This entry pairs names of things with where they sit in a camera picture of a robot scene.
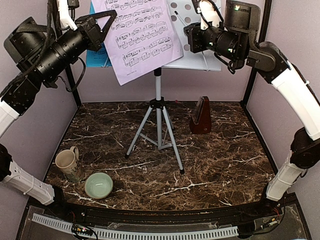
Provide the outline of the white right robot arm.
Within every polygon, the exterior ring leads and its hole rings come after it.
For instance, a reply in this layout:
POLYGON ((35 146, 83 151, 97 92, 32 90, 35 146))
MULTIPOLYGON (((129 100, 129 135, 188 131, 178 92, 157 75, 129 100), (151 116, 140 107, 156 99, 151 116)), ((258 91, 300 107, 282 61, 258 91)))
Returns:
POLYGON ((260 8, 238 0, 228 0, 221 13, 212 0, 193 1, 200 22, 183 30, 192 53, 206 50, 234 74, 250 66, 272 85, 294 110, 303 127, 290 146, 290 153, 275 177, 264 189, 264 199, 255 213, 266 217, 295 181, 320 159, 320 103, 309 82, 272 42, 257 42, 260 8))

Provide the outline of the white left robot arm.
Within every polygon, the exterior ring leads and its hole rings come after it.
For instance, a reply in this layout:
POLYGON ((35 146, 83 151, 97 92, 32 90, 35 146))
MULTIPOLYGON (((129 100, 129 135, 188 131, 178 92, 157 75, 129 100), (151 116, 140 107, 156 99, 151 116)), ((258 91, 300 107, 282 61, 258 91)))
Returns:
MULTIPOLYGON (((79 60, 86 50, 98 51, 117 16, 107 10, 79 17, 76 30, 69 29, 59 38, 51 36, 45 46, 46 26, 36 24, 32 17, 23 21, 4 41, 4 48, 21 73, 31 72, 21 82, 11 84, 0 98, 0 133, 22 116, 34 103, 41 86, 56 88, 60 73, 79 60)), ((70 206, 64 202, 60 187, 46 184, 29 174, 13 160, 8 150, 0 147, 0 180, 38 200, 51 205, 60 218, 67 218, 70 206)))

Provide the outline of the lavender sheet music page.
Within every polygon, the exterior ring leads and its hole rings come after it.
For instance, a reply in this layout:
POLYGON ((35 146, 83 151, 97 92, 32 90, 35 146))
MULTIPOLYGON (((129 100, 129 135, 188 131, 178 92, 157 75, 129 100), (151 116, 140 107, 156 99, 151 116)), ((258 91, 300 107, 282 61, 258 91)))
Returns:
POLYGON ((122 86, 183 57, 183 48, 165 0, 94 0, 96 13, 117 16, 104 41, 122 86))

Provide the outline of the grey perforated music stand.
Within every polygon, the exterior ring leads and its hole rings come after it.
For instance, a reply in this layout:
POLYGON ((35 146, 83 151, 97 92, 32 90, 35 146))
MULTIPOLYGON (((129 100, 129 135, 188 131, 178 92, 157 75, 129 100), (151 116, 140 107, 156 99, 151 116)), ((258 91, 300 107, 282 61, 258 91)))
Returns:
POLYGON ((182 45, 183 57, 151 71, 155 77, 155 98, 149 102, 148 110, 125 154, 125 157, 128 158, 130 156, 138 137, 142 137, 157 146, 159 150, 172 147, 179 165, 180 173, 184 174, 185 170, 173 134, 174 127, 169 117, 166 102, 161 94, 162 68, 219 71, 221 70, 221 67, 217 60, 209 60, 206 54, 200 52, 192 57, 190 52, 185 49, 187 41, 183 37, 183 27, 178 26, 178 23, 172 19, 172 17, 180 17, 179 14, 172 11, 172 5, 178 4, 178 1, 166 0, 166 2, 168 4, 171 22, 182 45))

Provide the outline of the red-brown wooden metronome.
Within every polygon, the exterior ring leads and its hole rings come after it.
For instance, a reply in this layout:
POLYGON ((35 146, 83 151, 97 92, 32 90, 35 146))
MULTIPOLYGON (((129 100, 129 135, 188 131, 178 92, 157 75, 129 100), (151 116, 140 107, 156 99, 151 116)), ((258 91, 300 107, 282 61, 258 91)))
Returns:
POLYGON ((196 103, 191 114, 189 128, 192 134, 207 134, 211 132, 210 100, 207 96, 201 96, 196 103))

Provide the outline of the blue sheet music page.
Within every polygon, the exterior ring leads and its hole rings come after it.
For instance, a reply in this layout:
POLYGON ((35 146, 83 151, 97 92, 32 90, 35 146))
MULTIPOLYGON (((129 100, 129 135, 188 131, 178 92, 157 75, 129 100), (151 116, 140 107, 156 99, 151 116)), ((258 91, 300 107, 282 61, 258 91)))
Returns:
POLYGON ((90 68, 106 68, 112 66, 104 43, 101 45, 99 51, 86 51, 86 66, 90 68))

